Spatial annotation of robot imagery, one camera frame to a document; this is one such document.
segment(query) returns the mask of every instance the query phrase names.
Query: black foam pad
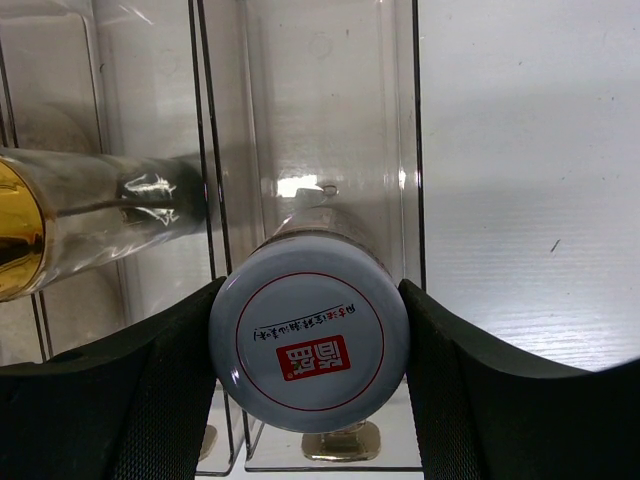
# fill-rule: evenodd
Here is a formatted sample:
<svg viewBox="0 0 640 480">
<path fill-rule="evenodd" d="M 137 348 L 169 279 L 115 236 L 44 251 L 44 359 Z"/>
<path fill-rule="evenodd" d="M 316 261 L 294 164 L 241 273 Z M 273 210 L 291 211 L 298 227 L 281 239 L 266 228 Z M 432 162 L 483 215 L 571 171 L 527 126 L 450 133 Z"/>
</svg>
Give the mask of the black foam pad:
<svg viewBox="0 0 640 480">
<path fill-rule="evenodd" d="M 0 478 L 193 480 L 223 280 L 44 364 L 0 368 Z"/>
<path fill-rule="evenodd" d="M 409 281 L 400 293 L 425 478 L 640 478 L 640 360 L 585 372 L 493 337 Z"/>
</svg>

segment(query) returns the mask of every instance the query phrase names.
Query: plastic compartment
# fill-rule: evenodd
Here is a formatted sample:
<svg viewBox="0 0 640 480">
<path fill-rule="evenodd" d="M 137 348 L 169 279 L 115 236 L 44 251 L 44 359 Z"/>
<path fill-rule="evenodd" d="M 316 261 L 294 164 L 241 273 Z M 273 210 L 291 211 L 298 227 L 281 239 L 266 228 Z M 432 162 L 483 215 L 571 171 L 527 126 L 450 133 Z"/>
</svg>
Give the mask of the plastic compartment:
<svg viewBox="0 0 640 480">
<path fill-rule="evenodd" d="M 199 157 L 186 4 L 1 0 L 3 143 L 122 156 Z M 211 281 L 192 235 L 0 303 L 0 364 L 42 361 L 146 318 Z M 230 471 L 241 412 L 217 392 L 217 439 L 201 467 Z M 235 418 L 236 429 L 228 432 Z"/>
<path fill-rule="evenodd" d="M 2 140 L 6 146 L 100 152 L 90 1 L 0 2 Z M 0 304 L 0 363 L 42 361 L 126 325 L 118 267 L 107 265 Z"/>
<path fill-rule="evenodd" d="M 110 153 L 199 161 L 194 67 L 187 2 L 95 3 Z M 207 233 L 124 260 L 132 321 L 153 315 L 210 282 Z M 243 441 L 241 410 L 218 387 L 208 424 L 216 429 L 199 474 L 224 475 Z"/>
<path fill-rule="evenodd" d="M 416 141 L 415 2 L 194 0 L 213 250 L 237 267 L 291 214 L 357 217 L 394 280 L 424 275 Z M 323 195 L 337 191 L 336 195 Z M 247 470 L 412 470 L 406 385 L 374 415 L 382 452 L 307 460 L 300 434 L 247 422 Z"/>
</svg>

